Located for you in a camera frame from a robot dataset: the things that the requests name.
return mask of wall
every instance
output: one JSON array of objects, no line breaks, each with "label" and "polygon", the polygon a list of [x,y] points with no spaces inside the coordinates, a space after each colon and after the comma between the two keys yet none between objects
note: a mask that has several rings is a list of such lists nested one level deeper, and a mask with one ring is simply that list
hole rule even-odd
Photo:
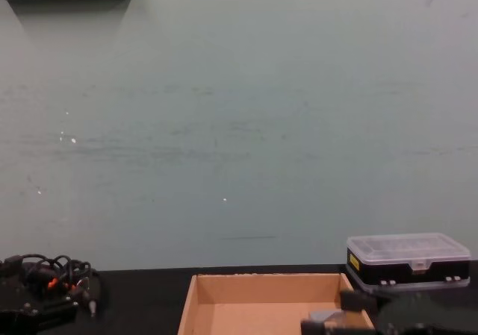
[{"label": "wall", "polygon": [[477,21],[477,0],[2,1],[1,257],[337,263],[415,231],[476,254]]}]

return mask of black tabletop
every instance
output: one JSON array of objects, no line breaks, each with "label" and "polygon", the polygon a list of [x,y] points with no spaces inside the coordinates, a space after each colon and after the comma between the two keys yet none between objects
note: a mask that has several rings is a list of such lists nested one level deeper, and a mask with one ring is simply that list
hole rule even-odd
[{"label": "black tabletop", "polygon": [[[343,265],[241,266],[102,272],[108,285],[107,308],[97,319],[80,312],[76,323],[43,334],[176,335],[190,279],[196,274],[344,272]],[[467,288],[434,291],[450,304],[478,309],[478,262],[471,265]]]}]

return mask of yellow label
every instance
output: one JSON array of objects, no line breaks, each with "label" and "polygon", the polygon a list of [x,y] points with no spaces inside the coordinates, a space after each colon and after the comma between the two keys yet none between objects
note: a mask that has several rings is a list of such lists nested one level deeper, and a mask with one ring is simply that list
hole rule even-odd
[{"label": "yellow label", "polygon": [[359,261],[357,260],[357,258],[355,258],[353,256],[352,253],[350,253],[350,263],[357,269],[357,270],[360,270],[360,263]]}]

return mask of cardboard box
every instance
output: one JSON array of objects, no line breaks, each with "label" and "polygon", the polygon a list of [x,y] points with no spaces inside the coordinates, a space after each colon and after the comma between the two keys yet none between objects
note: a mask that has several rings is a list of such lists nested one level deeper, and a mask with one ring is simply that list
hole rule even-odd
[{"label": "cardboard box", "polygon": [[[178,335],[300,335],[311,312],[340,309],[343,289],[352,289],[344,274],[197,275]],[[373,328],[366,312],[346,312],[344,323]]]}]

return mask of clear plastic lid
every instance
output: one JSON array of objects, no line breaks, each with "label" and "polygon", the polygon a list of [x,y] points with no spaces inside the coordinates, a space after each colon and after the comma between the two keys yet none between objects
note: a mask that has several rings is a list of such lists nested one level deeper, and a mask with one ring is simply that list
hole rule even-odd
[{"label": "clear plastic lid", "polygon": [[440,233],[350,237],[347,247],[370,265],[408,263],[412,269],[428,269],[433,262],[470,260],[470,251]]}]

